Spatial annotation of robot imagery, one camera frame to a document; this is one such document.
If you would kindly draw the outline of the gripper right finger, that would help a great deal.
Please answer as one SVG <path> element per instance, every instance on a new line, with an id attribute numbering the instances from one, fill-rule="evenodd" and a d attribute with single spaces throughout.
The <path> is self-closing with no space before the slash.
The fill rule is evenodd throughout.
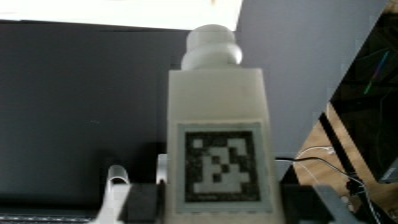
<path id="1" fill-rule="evenodd" d="M 363 224 L 352 212 L 348 211 L 348 208 L 345 206 L 345 203 L 340 199 L 340 195 L 332 187 L 329 185 L 315 185 L 313 189 L 332 216 L 329 224 Z"/>

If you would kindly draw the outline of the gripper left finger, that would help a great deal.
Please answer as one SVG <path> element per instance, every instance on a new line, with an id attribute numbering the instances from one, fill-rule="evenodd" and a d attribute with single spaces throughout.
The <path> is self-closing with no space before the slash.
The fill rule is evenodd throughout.
<path id="1" fill-rule="evenodd" d="M 94 219 L 94 224 L 125 224 L 125 222 L 119 220 L 119 216 L 130 194 L 130 188 L 132 183 L 126 169 L 121 165 L 112 165 L 107 175 L 103 204 Z"/>

